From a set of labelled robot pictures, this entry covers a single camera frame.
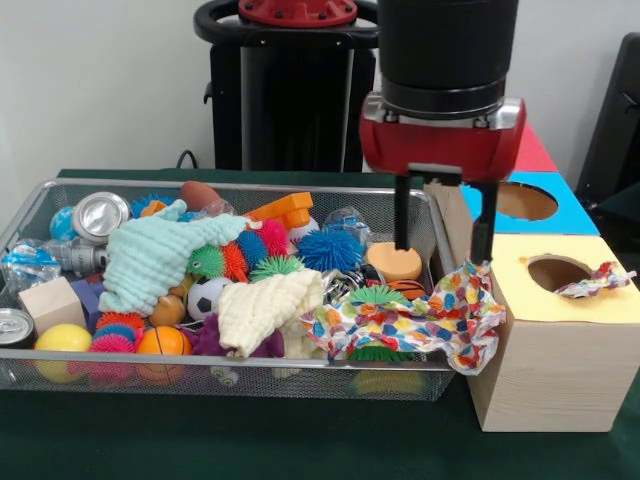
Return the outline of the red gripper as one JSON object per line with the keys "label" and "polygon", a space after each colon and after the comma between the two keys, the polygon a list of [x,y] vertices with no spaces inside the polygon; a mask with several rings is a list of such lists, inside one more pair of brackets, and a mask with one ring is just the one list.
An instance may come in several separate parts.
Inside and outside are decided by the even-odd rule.
{"label": "red gripper", "polygon": [[360,120],[360,142],[372,171],[398,175],[394,186],[394,239],[407,251],[410,173],[442,178],[457,176],[481,194],[474,220],[470,259],[476,265],[492,259],[499,181],[514,169],[526,124],[521,98],[505,98],[487,114],[454,120],[427,120],[402,115],[380,95],[366,97]]}

